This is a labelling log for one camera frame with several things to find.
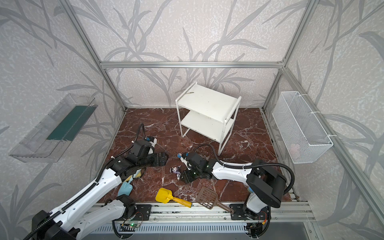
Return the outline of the black purple Kuromi figure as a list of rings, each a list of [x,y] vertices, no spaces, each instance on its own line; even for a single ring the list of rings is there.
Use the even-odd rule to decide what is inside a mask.
[[[180,180],[180,178],[181,178],[181,167],[180,167],[180,166],[172,167],[172,168],[170,169],[170,172],[171,172],[172,174],[176,174],[176,176],[177,176],[177,180],[178,180],[178,181]]]

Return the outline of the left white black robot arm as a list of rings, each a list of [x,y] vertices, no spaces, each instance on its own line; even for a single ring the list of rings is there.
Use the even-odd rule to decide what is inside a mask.
[[[157,139],[136,140],[116,157],[112,157],[97,177],[72,198],[50,212],[40,211],[32,220],[27,240],[81,240],[107,222],[134,216],[135,201],[123,194],[90,214],[86,212],[110,190],[122,184],[139,170],[163,167],[169,158],[155,153]]]

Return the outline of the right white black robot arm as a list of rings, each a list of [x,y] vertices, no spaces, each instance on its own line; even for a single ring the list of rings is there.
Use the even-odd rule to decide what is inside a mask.
[[[230,180],[247,185],[252,192],[245,202],[245,209],[259,213],[266,207],[279,208],[283,196],[294,183],[291,168],[280,163],[255,160],[248,164],[226,163],[218,159],[206,160],[196,152],[178,154],[187,169],[181,179],[189,184],[197,179]]]

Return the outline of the white two-tier shelf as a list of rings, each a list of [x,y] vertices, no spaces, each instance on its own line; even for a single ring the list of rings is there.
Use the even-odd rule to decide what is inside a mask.
[[[231,137],[242,97],[232,97],[194,82],[176,98],[181,136],[192,130],[219,143],[218,155]]]

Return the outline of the yellow sponge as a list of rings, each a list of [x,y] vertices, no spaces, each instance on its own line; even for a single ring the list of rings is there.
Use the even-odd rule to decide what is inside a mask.
[[[135,174],[133,174],[132,179],[139,179],[142,176],[142,170],[137,170]]]

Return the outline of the brown slotted toy spatula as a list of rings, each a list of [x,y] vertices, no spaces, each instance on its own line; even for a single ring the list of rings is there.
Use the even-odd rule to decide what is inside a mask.
[[[230,213],[231,215],[235,212],[232,208],[222,204],[218,200],[218,195],[216,192],[206,187],[201,188],[198,196],[196,197],[196,202],[209,210],[212,210],[214,206],[217,206]]]

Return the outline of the yellow toy shovel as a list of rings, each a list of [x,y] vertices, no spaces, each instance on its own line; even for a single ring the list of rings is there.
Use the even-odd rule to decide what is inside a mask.
[[[171,190],[167,190],[164,188],[159,189],[159,191],[156,195],[156,201],[163,203],[163,204],[167,204],[169,201],[174,201],[174,202],[179,203],[185,207],[188,207],[188,208],[192,207],[191,202],[174,197]]]

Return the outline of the small circuit board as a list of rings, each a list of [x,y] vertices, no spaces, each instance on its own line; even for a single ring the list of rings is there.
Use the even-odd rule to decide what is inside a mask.
[[[134,231],[134,229],[138,229],[141,227],[141,223],[128,223],[128,224],[121,224],[121,229],[123,231],[129,232]]]

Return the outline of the pink item in basket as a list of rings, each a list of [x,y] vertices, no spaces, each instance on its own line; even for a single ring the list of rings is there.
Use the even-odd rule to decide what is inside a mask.
[[[301,157],[300,145],[291,144],[289,148],[289,153],[291,155],[292,160],[298,160]]]

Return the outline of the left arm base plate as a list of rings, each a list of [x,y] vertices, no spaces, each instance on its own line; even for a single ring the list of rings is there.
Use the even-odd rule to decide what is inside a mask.
[[[133,208],[128,208],[118,221],[149,221],[152,205],[139,204]]]

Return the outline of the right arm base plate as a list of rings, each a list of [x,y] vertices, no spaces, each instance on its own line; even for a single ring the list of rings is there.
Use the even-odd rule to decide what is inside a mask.
[[[230,208],[234,210],[234,213],[231,214],[231,220],[257,220],[264,221],[269,220],[270,208],[267,206],[263,208],[260,212],[254,213],[250,209],[246,208],[244,204],[230,204]]]

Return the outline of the clear plastic wall bin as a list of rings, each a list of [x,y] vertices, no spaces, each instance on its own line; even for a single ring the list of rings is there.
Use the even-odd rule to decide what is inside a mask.
[[[98,105],[94,97],[67,94],[9,155],[23,163],[56,163]]]

